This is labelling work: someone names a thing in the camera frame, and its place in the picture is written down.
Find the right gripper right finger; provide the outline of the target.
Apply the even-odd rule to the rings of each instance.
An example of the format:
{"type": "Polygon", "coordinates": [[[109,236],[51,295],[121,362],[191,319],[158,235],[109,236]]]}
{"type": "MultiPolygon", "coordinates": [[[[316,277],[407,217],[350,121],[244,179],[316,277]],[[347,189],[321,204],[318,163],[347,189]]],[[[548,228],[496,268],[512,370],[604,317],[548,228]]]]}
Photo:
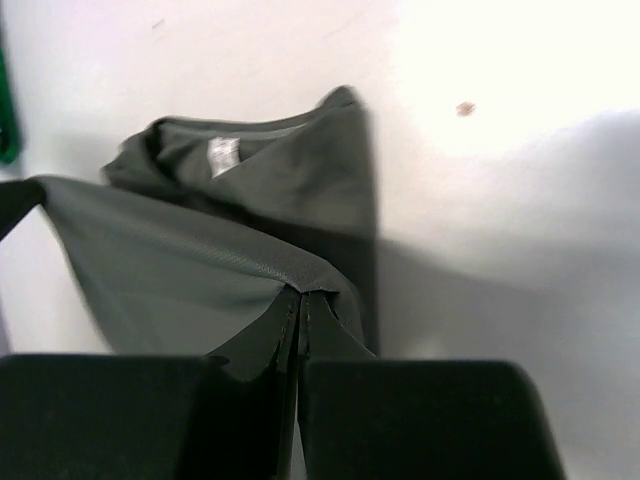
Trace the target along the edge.
{"type": "Polygon", "coordinates": [[[537,389],[504,361],[376,358],[319,292],[300,313],[298,423],[311,479],[561,479],[537,389]]]}

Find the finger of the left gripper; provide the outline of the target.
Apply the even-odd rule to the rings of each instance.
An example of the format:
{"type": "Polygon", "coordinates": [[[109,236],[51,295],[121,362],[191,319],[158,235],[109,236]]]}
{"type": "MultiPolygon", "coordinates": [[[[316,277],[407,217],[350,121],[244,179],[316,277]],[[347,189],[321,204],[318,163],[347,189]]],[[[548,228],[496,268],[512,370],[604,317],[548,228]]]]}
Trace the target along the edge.
{"type": "Polygon", "coordinates": [[[36,180],[12,180],[0,184],[0,239],[36,206],[45,202],[45,190],[36,180]]]}

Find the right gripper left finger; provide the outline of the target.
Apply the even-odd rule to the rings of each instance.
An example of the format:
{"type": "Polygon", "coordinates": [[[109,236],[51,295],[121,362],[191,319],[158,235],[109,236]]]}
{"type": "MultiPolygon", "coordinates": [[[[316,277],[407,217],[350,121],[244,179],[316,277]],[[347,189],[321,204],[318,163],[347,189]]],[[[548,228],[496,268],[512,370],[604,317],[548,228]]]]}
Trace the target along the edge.
{"type": "Polygon", "coordinates": [[[1,361],[5,479],[285,479],[299,294],[204,356],[1,361]]]}

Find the dark grey t-shirt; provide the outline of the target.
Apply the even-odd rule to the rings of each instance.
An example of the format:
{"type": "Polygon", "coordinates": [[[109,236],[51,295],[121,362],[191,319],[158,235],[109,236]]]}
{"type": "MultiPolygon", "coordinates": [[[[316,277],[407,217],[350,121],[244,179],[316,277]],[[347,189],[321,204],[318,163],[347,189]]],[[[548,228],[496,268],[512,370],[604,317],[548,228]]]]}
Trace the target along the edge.
{"type": "Polygon", "coordinates": [[[272,122],[158,119],[102,172],[39,183],[112,352],[208,353],[288,287],[326,293],[377,349],[375,174],[351,88],[272,122]]]}

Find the folded green t-shirt underneath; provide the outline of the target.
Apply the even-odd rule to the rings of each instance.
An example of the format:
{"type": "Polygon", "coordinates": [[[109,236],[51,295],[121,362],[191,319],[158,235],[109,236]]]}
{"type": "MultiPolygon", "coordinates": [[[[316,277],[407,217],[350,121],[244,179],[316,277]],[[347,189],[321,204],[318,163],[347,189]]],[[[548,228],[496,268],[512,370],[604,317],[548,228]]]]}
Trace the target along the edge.
{"type": "Polygon", "coordinates": [[[21,137],[4,52],[0,53],[0,128],[1,164],[9,165],[21,151],[21,137]]]}

